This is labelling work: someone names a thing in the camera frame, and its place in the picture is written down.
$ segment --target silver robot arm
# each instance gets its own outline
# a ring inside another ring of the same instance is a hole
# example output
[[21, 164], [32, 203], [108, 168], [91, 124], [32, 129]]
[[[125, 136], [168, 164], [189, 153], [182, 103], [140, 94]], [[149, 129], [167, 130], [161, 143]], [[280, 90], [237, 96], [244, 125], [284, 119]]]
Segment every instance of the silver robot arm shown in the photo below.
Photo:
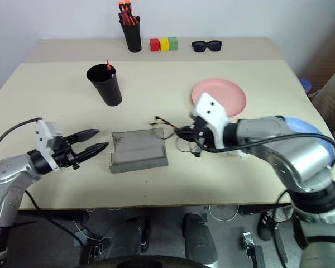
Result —
[[[247, 145], [296, 133], [282, 116], [231, 123], [224, 108], [207, 93], [190, 116], [194, 124], [181, 128], [177, 135], [200, 143], [193, 151], [196, 156], [210, 148]], [[335, 184], [327, 150], [317, 138], [301, 137], [242, 151], [268, 162], [287, 188], [294, 207], [295, 239], [304, 248], [300, 267], [335, 267]]]
[[76, 154], [71, 145], [90, 139], [99, 130], [85, 130], [63, 137], [54, 122], [37, 122], [36, 141], [39, 150], [0, 161], [0, 267], [7, 257], [7, 240], [17, 216], [25, 190], [42, 175], [72, 166], [95, 156], [108, 143], [97, 143]]

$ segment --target pen holder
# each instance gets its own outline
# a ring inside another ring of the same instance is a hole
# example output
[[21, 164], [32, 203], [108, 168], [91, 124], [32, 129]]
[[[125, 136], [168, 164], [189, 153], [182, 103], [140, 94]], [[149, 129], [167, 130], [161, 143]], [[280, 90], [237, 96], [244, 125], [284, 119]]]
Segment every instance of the pen holder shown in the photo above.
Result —
[[126, 26], [120, 22], [125, 40], [127, 41], [128, 49], [130, 52], [139, 52], [141, 50], [140, 39], [140, 22], [133, 26]]
[[107, 64], [98, 64], [91, 67], [87, 72], [87, 78], [98, 90], [104, 102], [109, 106], [117, 106], [122, 102], [119, 90], [116, 69], [107, 70]]

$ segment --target wire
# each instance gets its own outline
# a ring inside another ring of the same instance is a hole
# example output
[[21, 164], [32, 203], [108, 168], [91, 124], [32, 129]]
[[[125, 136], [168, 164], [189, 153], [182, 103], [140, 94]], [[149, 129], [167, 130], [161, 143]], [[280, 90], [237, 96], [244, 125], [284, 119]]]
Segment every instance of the wire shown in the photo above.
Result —
[[88, 232], [90, 232], [91, 234], [93, 234], [93, 232], [86, 225], [84, 225], [82, 222], [79, 222], [79, 224], [82, 226], [83, 229], [87, 229]]
[[84, 232], [82, 232], [82, 230], [78, 227], [78, 225], [77, 225], [76, 222], [75, 222], [74, 224], [76, 225], [78, 231], [82, 234], [82, 236], [84, 236], [85, 238], [88, 238], [88, 239], [90, 239], [90, 240], [103, 241], [103, 240], [106, 239], [106, 238], [112, 238], [111, 236], [105, 236], [105, 237], [103, 237], [103, 238], [101, 238], [101, 239], [96, 239], [96, 238], [93, 238], [93, 237], [89, 237], [89, 236], [87, 236]]
[[239, 208], [240, 208], [240, 205], [237, 206], [236, 212], [234, 213], [234, 215], [231, 218], [229, 218], [229, 219], [219, 219], [219, 218], [216, 218], [212, 214], [212, 212], [211, 212], [211, 206], [210, 205], [208, 206], [208, 210], [210, 211], [210, 214], [211, 214], [212, 218], [214, 218], [216, 221], [219, 221], [219, 222], [230, 222], [231, 220], [233, 220], [237, 216]]
[[31, 202], [33, 204], [33, 206], [36, 208], [36, 210], [45, 218], [47, 219], [50, 223], [52, 223], [53, 225], [55, 225], [56, 227], [58, 227], [59, 229], [61, 229], [62, 231], [64, 231], [65, 233], [69, 234], [70, 236], [72, 236], [74, 239], [77, 240], [77, 242], [80, 244], [84, 254], [85, 254], [85, 261], [87, 262], [88, 260], [88, 252], [87, 249], [85, 248], [83, 242], [81, 239], [79, 239], [78, 236], [76, 236], [73, 232], [71, 232], [70, 230], [68, 230], [66, 227], [60, 225], [59, 223], [55, 222], [53, 219], [51, 219], [49, 216], [47, 216], [42, 209], [37, 205], [37, 203], [35, 202], [34, 198], [32, 197], [32, 195], [26, 190], [25, 193], [27, 194], [27, 196], [31, 199]]
[[153, 126], [153, 125], [157, 125], [157, 124], [166, 124], [166, 125], [169, 125], [169, 126], [173, 127], [173, 129], [175, 129], [175, 130], [179, 129], [177, 126], [174, 126], [173, 124], [171, 124], [168, 120], [162, 119], [159, 116], [156, 116], [155, 120], [161, 120], [163, 123], [161, 123], [161, 122], [155, 122], [155, 123], [150, 123], [150, 125]]
[[[276, 210], [277, 210], [277, 205], [279, 204], [280, 200], [282, 199], [283, 195], [285, 195], [288, 191], [287, 190], [284, 190], [277, 198], [277, 201], [275, 202], [275, 208], [273, 209], [273, 219], [275, 219], [275, 213], [276, 213]], [[277, 240], [275, 238], [276, 234], [275, 234], [275, 228], [273, 229], [273, 242], [274, 242], [274, 246], [275, 246], [275, 250], [278, 254], [278, 258], [280, 260], [280, 263], [282, 265], [283, 268], [286, 268], [285, 266], [285, 263], [283, 261], [283, 258], [282, 258], [282, 255], [280, 253], [280, 249], [278, 247], [278, 243], [277, 243]]]
[[41, 117], [36, 117], [36, 118], [33, 118], [33, 119], [30, 119], [30, 120], [27, 120], [27, 121], [24, 121], [24, 122], [21, 122], [11, 128], [9, 128], [7, 131], [4, 132], [3, 135], [0, 136], [0, 142], [13, 130], [23, 126], [23, 125], [26, 125], [26, 124], [29, 124], [29, 123], [33, 123], [33, 122], [37, 122], [38, 120], [42, 120]]
[[174, 127], [173, 127], [172, 125], [170, 125], [170, 124], [163, 123], [163, 122], [158, 122], [158, 123], [150, 123], [150, 125], [151, 125], [151, 126], [156, 126], [156, 125], [168, 125], [168, 126], [170, 126], [170, 127], [173, 128], [173, 132], [172, 132], [171, 134], [169, 134], [166, 138], [164, 138], [164, 137], [160, 137], [158, 134], [155, 133], [155, 135], [156, 135], [159, 139], [161, 139], [161, 140], [168, 140], [169, 138], [171, 138], [171, 137], [173, 137], [173, 136], [175, 135], [175, 130], [176, 130], [176, 129], [174, 129]]
[[[229, 152], [229, 151], [234, 151], [234, 150], [240, 150], [240, 149], [245, 149], [248, 147], [253, 147], [253, 146], [258, 146], [258, 145], [262, 145], [262, 144], [266, 144], [269, 142], [276, 142], [276, 141], [283, 141], [283, 140], [288, 140], [290, 138], [319, 138], [321, 140], [325, 140], [329, 143], [331, 143], [331, 145], [334, 147], [335, 149], [335, 141], [325, 135], [321, 135], [321, 134], [316, 134], [316, 133], [296, 133], [296, 134], [290, 134], [290, 135], [284, 135], [284, 136], [278, 136], [278, 137], [274, 137], [274, 138], [267, 138], [265, 140], [261, 140], [261, 141], [255, 141], [255, 142], [250, 142], [244, 145], [236, 145], [236, 146], [230, 146], [228, 148], [223, 148], [223, 149], [215, 149], [215, 148], [207, 148], [204, 147], [200, 142], [199, 142], [199, 138], [197, 135], [193, 135], [194, 141], [196, 142], [196, 144], [204, 151], [206, 152], [211, 152], [211, 153], [219, 153], [219, 152]], [[335, 164], [335, 158], [331, 163], [331, 167], [334, 166]]]
[[28, 224], [36, 223], [37, 221], [28, 221], [28, 222], [20, 222], [20, 223], [14, 223], [12, 225], [12, 228], [20, 227], [20, 226], [25, 226]]
[[176, 149], [178, 149], [180, 152], [191, 152], [192, 148], [191, 148], [191, 144], [190, 144], [189, 141], [188, 141], [188, 143], [189, 143], [189, 150], [188, 151], [183, 151], [179, 148], [179, 144], [178, 144], [179, 139], [180, 139], [180, 137], [176, 137], [176, 140], [175, 140]]

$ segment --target table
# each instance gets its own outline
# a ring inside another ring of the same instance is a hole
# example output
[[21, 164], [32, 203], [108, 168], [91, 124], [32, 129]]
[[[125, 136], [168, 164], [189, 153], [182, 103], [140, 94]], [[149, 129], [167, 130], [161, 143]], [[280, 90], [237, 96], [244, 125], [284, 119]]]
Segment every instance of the table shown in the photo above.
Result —
[[[38, 44], [0, 90], [0, 135], [29, 118], [55, 121], [64, 135], [98, 128], [93, 139], [74, 145], [79, 152], [97, 142], [109, 146], [81, 168], [50, 173], [29, 190], [45, 209], [150, 205], [267, 204], [283, 185], [266, 162], [247, 156], [182, 153], [166, 140], [169, 166], [112, 174], [112, 132], [150, 128], [154, 116], [177, 126], [190, 125], [190, 92], [199, 81], [217, 77], [238, 84], [246, 94], [238, 118], [282, 114], [330, 132], [276, 47], [267, 39], [222, 39], [221, 52], [196, 54], [191, 39], [179, 39], [178, 51], [128, 52], [124, 40], [46, 40]], [[117, 70], [123, 101], [104, 104], [86, 79], [86, 71], [109, 58]], [[0, 145], [0, 159], [34, 149], [35, 124], [21, 127]], [[335, 167], [332, 171], [335, 179]], [[24, 197], [21, 209], [32, 208]]]

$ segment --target white wall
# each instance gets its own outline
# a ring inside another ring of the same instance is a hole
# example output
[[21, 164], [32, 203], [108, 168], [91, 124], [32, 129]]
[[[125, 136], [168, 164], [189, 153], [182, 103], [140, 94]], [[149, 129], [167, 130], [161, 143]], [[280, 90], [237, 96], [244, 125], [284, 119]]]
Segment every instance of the white wall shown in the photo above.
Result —
[[[121, 37], [118, 0], [0, 0], [0, 86], [38, 39]], [[335, 26], [335, 0], [132, 0], [144, 37], [266, 36], [299, 73]]]

